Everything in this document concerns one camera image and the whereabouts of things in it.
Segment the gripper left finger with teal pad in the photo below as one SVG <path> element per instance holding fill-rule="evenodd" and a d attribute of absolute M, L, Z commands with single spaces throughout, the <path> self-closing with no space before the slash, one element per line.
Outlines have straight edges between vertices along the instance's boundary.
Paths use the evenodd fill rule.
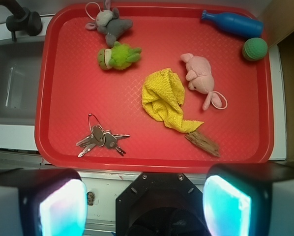
<path fill-rule="evenodd" d="M 73 169 L 0 169 L 0 236 L 81 236 L 87 188 Z"/>

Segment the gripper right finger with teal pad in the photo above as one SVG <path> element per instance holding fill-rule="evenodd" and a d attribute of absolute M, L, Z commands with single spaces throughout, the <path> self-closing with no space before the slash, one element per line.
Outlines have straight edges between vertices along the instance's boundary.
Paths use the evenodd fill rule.
<path fill-rule="evenodd" d="M 212 166 L 203 210 L 213 236 L 294 236 L 294 162 Z"/>

